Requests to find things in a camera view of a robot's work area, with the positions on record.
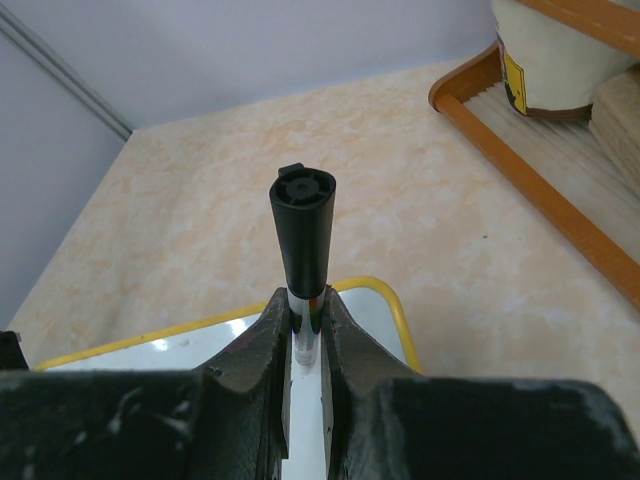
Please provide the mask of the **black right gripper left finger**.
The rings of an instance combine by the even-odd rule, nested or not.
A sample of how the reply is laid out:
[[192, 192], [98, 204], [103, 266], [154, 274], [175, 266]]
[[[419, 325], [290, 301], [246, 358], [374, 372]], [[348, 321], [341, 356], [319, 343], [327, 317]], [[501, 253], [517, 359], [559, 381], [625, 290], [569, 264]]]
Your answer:
[[1, 376], [5, 479], [277, 479], [288, 455], [286, 292], [186, 370]]

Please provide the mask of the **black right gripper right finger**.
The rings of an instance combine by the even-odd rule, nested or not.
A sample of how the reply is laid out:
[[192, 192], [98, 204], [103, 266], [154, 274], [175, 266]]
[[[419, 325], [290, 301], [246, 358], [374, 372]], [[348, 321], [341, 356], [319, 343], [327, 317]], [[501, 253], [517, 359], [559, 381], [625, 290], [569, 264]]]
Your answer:
[[329, 290], [322, 406], [332, 479], [635, 479], [639, 449], [600, 387], [571, 379], [426, 377]]

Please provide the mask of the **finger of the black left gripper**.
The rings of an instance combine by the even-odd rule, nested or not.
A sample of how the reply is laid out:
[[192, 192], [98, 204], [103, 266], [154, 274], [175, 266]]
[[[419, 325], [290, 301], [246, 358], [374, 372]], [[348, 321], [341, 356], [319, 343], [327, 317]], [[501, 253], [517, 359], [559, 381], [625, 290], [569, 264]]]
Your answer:
[[14, 331], [0, 332], [0, 370], [25, 370], [26, 359], [20, 347], [20, 336]]

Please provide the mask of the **white board yellow frame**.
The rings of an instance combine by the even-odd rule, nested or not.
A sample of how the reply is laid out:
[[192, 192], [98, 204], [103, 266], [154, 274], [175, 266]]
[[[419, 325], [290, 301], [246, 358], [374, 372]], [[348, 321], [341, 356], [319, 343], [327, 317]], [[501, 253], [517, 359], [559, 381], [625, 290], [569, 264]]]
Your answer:
[[[402, 303], [384, 281], [360, 276], [332, 284], [356, 323], [391, 355], [421, 370]], [[264, 306], [254, 304], [186, 324], [48, 360], [40, 370], [176, 370], [194, 368], [244, 333]], [[290, 457], [283, 479], [326, 477], [321, 412], [321, 367], [292, 362]]]

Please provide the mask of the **black white marker pen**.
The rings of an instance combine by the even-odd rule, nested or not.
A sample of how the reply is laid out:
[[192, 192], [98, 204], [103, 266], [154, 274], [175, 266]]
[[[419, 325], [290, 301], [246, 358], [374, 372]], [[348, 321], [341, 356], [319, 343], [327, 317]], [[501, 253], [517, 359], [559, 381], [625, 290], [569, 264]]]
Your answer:
[[269, 200], [287, 284], [295, 360], [317, 358], [328, 277], [336, 180], [295, 163], [278, 170]]

